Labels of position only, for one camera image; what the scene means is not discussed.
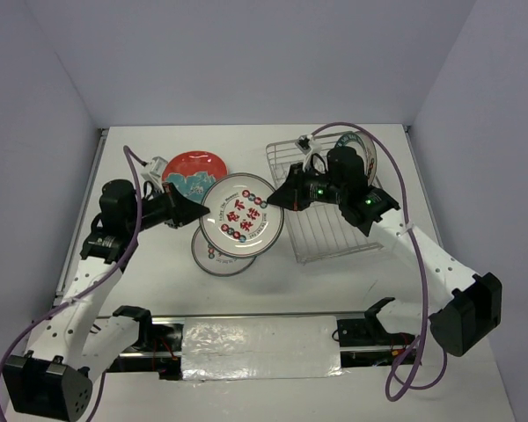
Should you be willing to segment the plain pale green plate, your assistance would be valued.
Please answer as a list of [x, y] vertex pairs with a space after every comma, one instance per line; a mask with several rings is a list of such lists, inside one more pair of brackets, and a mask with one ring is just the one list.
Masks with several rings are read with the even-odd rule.
[[229, 174], [228, 168], [225, 164], [218, 165], [217, 180], [226, 177]]

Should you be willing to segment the white plate dark green band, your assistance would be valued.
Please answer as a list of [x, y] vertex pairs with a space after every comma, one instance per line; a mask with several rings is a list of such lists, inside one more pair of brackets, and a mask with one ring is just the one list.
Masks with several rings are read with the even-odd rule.
[[358, 132], [345, 132], [335, 143], [335, 147], [350, 147], [356, 151], [364, 161], [369, 161], [376, 157], [376, 149], [369, 136]]

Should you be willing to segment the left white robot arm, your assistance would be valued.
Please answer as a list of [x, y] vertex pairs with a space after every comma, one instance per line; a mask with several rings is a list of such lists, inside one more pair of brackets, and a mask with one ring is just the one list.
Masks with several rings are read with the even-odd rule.
[[141, 231], [161, 223], [178, 229], [209, 213], [175, 186], [144, 199], [126, 179], [106, 183], [99, 213], [84, 240], [77, 272], [61, 303], [41, 321], [44, 331], [25, 354], [9, 354], [0, 369], [15, 411], [61, 421], [82, 418], [92, 386], [118, 355], [147, 349], [155, 338], [149, 310], [121, 305], [95, 323], [138, 245]]

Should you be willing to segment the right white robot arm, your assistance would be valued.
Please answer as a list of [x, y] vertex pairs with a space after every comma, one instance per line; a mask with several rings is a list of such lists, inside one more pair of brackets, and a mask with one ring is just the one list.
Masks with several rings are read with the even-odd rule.
[[501, 322], [502, 283], [492, 273], [477, 274], [442, 249], [407, 218], [406, 202], [369, 184], [364, 164], [350, 147], [326, 155], [326, 171], [309, 164], [290, 166], [268, 204], [301, 212], [312, 203], [336, 205], [342, 217], [366, 237], [426, 276], [435, 312], [429, 319], [436, 342], [460, 357]]

